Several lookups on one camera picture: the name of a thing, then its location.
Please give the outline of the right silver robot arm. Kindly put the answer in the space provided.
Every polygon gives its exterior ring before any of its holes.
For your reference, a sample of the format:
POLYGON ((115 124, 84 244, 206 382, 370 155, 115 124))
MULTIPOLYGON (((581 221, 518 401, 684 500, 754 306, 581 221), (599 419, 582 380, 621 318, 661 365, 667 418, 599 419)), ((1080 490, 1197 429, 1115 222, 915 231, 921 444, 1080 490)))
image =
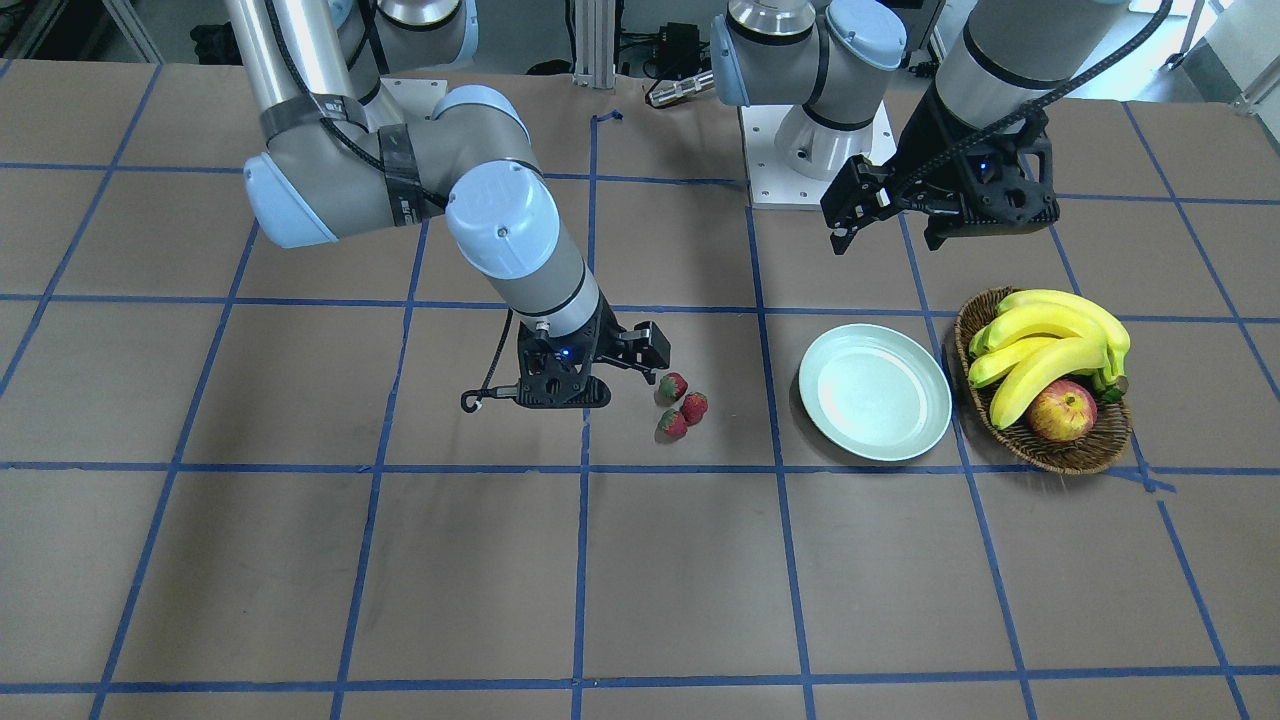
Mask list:
POLYGON ((283 249, 334 243, 442 217, 518 327, 518 379, 462 393, 531 409, 604 407, 598 363, 654 384, 669 341, 618 323, 547 187, 529 128, 483 85, 411 115, 390 70, 447 69, 474 54, 471 1, 229 1, 265 149, 243 167, 253 214, 283 249))

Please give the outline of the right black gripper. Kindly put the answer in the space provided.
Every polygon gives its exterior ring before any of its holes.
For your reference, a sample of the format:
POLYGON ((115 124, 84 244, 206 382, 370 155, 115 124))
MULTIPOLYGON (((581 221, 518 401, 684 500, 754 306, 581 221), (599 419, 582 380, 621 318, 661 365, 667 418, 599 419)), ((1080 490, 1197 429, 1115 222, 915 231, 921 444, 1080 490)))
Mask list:
POLYGON ((605 300, 568 334, 552 334, 549 322, 538 322, 534 328, 521 325, 517 350, 515 402, 530 409, 604 407, 611 389, 593 375, 595 364, 640 372, 649 386, 655 386, 671 360, 671 343, 658 324, 640 322, 626 329, 605 300))

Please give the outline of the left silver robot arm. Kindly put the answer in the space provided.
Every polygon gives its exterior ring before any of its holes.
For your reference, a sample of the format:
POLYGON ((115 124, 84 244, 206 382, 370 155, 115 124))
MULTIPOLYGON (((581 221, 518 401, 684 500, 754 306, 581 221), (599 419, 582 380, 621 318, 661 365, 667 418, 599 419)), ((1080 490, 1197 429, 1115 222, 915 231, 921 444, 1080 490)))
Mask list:
POLYGON ((876 119, 908 54, 908 28, 878 1, 730 1, 710 28, 710 67, 731 106, 781 105, 781 143, 801 173, 827 181, 820 210, 836 254, 904 211, 928 218, 925 242, 1029 234, 1053 225, 1046 108, 1097 76, 1085 60, 1123 1, 978 1, 882 163, 846 151, 815 163, 819 135, 876 119))

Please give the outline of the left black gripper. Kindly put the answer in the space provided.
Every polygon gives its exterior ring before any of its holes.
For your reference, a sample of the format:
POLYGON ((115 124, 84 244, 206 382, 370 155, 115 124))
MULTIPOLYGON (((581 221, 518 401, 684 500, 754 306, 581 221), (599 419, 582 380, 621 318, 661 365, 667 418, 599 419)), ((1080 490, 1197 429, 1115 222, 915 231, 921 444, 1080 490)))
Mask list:
POLYGON ((928 215, 931 251, 950 238, 1029 234, 1057 223, 1044 109, 1060 97, 1055 90, 975 129, 929 88, 888 161, 852 156, 823 193, 835 255, 844 256, 859 231, 905 211, 928 215))

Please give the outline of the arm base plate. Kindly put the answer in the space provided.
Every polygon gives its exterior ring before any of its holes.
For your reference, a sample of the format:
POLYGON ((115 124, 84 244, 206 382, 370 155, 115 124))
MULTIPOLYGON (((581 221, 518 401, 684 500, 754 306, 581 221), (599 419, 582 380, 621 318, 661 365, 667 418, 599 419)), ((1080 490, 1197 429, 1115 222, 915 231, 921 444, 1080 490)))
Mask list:
POLYGON ((365 106, 365 115, 378 127, 429 120, 448 88, 445 79, 380 78, 380 88, 365 106))
POLYGON ((846 160, 863 155, 882 165, 896 151, 884 104, 860 129, 826 127, 801 105, 739 109, 751 205, 765 210, 820 209, 820 199, 846 160))

